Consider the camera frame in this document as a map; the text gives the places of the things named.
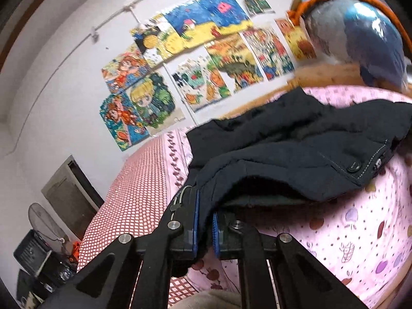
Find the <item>black large garment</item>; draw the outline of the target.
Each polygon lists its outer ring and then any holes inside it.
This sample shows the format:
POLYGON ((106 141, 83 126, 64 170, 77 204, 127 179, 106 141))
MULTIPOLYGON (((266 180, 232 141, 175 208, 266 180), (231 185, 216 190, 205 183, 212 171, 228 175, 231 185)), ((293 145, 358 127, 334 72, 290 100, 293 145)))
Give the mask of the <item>black large garment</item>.
POLYGON ((302 89, 234 119, 188 132, 188 181, 198 230, 231 202, 271 207, 324 202, 365 187, 411 131, 407 102, 325 105, 302 89))

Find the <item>orange toy block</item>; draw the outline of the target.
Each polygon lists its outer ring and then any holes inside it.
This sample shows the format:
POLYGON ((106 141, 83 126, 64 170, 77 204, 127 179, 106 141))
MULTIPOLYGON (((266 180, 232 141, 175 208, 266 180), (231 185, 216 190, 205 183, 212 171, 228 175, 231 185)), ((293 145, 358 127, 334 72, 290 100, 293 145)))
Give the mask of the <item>orange toy block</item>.
POLYGON ((81 245, 81 243, 79 241, 75 241, 73 243, 71 255, 69 257, 69 260, 71 262, 78 262, 79 261, 80 245, 81 245))

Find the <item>pink apple print quilt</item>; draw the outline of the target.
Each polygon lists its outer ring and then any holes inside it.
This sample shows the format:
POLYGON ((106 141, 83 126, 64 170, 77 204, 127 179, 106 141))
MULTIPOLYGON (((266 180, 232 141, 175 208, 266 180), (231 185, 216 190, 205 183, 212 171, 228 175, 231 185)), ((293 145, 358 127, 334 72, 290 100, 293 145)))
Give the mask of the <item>pink apple print quilt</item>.
MULTIPOLYGON (((356 86, 304 88, 334 107, 384 99, 411 98, 383 89, 356 86)), ((387 308, 411 266, 411 149, 399 151, 362 190, 324 204, 252 209, 259 231, 287 231, 369 308, 387 308)), ((212 248, 194 269, 170 285, 169 306, 212 289, 239 292, 236 260, 220 262, 212 248)))

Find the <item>black storage crate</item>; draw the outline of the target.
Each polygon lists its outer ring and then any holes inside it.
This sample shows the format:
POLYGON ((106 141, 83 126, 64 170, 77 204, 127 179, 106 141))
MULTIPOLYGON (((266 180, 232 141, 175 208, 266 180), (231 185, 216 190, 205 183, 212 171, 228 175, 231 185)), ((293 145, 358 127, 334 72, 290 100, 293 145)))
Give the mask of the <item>black storage crate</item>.
POLYGON ((17 246, 13 256, 28 274, 35 276, 51 250, 41 236, 31 229, 17 246))

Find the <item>red white checkered quilt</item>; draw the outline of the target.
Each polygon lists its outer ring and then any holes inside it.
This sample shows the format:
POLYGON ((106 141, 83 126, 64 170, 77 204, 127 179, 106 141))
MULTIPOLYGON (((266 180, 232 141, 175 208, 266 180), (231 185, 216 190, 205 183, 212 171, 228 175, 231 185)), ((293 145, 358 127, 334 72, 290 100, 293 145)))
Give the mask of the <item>red white checkered quilt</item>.
POLYGON ((78 270, 123 233, 150 234, 177 191, 192 160, 186 129, 152 138, 131 154, 109 188, 80 244, 78 270))

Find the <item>grey electric fan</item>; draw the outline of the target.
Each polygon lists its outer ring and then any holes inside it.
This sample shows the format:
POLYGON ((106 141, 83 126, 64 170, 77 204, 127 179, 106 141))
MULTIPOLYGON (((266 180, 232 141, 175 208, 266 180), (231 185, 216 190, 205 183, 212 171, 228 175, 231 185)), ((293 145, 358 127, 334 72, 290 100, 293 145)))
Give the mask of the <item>grey electric fan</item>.
POLYGON ((28 218, 33 230, 57 253, 67 255, 70 241, 51 215, 39 204, 32 203, 28 208, 28 218))

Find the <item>diving girl drawing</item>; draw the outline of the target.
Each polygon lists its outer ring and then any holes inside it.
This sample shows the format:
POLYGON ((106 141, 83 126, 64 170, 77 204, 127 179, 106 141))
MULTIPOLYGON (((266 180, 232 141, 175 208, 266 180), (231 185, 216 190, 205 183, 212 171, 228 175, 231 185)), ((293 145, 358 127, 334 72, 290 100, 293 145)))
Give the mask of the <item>diving girl drawing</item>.
POLYGON ((149 131, 125 93, 109 95, 101 104, 99 112, 121 151, 149 137, 149 131))

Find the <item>blond boy drawing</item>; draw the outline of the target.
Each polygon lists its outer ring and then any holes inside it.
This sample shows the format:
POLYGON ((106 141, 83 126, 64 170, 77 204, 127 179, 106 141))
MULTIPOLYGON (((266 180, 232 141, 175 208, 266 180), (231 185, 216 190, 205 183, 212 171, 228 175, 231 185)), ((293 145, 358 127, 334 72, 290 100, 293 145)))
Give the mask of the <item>blond boy drawing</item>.
POLYGON ((150 135, 158 135, 185 119, 164 77, 157 71, 131 86, 126 94, 150 135))

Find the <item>orange hair girl drawing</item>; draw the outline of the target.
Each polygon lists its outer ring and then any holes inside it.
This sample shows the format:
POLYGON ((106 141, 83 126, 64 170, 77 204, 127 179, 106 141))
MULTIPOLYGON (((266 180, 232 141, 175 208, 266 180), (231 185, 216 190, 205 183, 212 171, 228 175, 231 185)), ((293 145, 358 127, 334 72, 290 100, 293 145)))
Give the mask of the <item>orange hair girl drawing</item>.
POLYGON ((149 71, 149 64, 135 43, 101 69, 103 79, 112 94, 127 90, 144 78, 149 71))

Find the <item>fruit drinks drawing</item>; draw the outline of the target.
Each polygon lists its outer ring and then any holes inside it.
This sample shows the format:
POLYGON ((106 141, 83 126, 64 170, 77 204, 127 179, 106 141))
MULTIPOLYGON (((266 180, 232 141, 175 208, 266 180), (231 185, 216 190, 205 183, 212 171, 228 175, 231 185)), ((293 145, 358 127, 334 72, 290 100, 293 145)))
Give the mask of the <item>fruit drinks drawing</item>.
POLYGON ((231 97, 232 93, 204 46, 190 49, 166 63, 183 102, 192 112, 231 97))

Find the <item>yellow bear drawing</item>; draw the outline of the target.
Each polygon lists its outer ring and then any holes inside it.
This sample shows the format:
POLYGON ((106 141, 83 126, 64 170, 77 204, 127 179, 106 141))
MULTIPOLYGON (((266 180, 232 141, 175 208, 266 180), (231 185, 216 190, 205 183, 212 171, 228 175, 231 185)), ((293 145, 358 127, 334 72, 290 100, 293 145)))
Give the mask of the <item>yellow bear drawing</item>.
POLYGON ((276 19, 275 23, 297 61, 316 58, 315 49, 301 27, 293 25, 291 21, 284 18, 276 19))

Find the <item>orange green landscape drawing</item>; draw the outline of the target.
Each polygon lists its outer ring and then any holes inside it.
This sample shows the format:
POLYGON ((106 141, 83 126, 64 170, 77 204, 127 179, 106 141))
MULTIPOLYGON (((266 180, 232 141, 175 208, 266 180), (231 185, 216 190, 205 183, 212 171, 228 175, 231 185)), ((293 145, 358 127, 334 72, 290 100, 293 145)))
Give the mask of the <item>orange green landscape drawing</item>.
POLYGON ((235 92, 263 81, 251 50, 238 33, 213 40, 205 49, 217 69, 233 79, 235 92))

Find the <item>2024 dragon drawing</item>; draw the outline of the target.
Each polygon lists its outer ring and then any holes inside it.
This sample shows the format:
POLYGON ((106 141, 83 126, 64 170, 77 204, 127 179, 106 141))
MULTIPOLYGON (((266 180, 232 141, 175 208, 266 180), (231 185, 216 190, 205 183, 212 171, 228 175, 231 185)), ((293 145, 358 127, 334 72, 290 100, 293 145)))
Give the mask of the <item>2024 dragon drawing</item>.
POLYGON ((293 63, 272 25, 253 27, 243 32, 268 80, 294 71, 293 63))

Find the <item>sun and moon drawing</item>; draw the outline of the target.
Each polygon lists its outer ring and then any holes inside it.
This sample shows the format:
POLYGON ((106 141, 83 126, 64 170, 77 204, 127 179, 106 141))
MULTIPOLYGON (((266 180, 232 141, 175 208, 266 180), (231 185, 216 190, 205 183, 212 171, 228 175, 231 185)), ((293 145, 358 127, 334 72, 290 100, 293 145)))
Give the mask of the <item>sun and moon drawing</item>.
POLYGON ((183 39, 164 14, 140 22, 130 30, 130 34, 151 68, 178 55, 185 48, 183 39))

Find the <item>orange blue storage bag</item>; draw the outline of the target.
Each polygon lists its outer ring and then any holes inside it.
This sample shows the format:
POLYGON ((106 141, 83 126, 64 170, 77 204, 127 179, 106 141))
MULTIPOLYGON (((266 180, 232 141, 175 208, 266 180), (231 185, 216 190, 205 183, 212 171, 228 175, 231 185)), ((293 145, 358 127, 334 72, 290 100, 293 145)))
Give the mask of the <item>orange blue storage bag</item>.
MULTIPOLYGON (((296 4, 296 6, 287 11, 287 18, 291 21, 294 26, 298 26, 300 24, 300 19, 303 18, 305 15, 310 13, 316 6, 319 4, 332 1, 332 0, 307 0, 305 2, 300 1, 296 4)), ((404 51, 406 52, 407 57, 411 57, 411 39, 404 28, 404 24, 399 20, 397 15, 392 11, 392 9, 387 6, 385 3, 381 2, 380 0, 359 0, 361 2, 365 2, 370 4, 371 6, 378 9, 384 16, 386 16, 391 23, 394 24, 396 30, 398 30, 399 34, 401 35, 401 40, 403 41, 404 51)))

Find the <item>blue grey bagged bedding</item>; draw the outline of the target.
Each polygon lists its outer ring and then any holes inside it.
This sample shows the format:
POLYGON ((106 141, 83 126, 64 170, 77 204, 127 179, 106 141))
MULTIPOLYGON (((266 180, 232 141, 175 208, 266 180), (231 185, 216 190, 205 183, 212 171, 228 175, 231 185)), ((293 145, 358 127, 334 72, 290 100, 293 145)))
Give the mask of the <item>blue grey bagged bedding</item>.
POLYGON ((359 0, 330 0, 304 16, 314 45, 345 63, 357 63, 368 86, 378 81, 406 89, 401 35, 379 9, 359 0))

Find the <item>blue yellow sea drawing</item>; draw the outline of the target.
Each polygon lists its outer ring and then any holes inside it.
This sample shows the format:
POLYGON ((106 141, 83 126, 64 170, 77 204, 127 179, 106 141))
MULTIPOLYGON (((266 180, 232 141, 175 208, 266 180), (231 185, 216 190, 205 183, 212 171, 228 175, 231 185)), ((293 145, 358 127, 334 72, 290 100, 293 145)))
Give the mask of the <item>blue yellow sea drawing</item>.
POLYGON ((236 0, 192 0, 175 7, 164 16, 187 49, 238 33, 253 25, 236 0))

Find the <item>grey wall cabinet door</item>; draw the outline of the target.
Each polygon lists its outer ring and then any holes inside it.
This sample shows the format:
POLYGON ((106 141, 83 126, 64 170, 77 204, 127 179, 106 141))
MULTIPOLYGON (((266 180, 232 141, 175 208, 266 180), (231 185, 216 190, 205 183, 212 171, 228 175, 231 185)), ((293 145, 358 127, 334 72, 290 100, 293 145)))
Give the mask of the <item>grey wall cabinet door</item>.
POLYGON ((69 156, 41 190, 67 228, 83 240, 104 200, 74 157, 69 156))

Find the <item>wooden bed frame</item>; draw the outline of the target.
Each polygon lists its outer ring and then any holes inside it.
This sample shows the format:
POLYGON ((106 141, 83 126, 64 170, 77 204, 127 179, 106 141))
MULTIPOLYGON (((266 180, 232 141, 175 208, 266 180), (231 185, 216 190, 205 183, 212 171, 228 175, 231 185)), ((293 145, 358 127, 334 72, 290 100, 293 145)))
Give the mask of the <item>wooden bed frame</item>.
POLYGON ((286 92, 297 88, 304 89, 307 94, 314 96, 323 104, 335 107, 348 107, 375 99, 411 102, 410 84, 402 91, 386 81, 377 81, 375 86, 368 87, 360 77, 359 66, 355 64, 320 64, 297 69, 294 78, 289 80, 286 86, 243 104, 221 118, 232 119, 250 109, 273 102, 286 92))

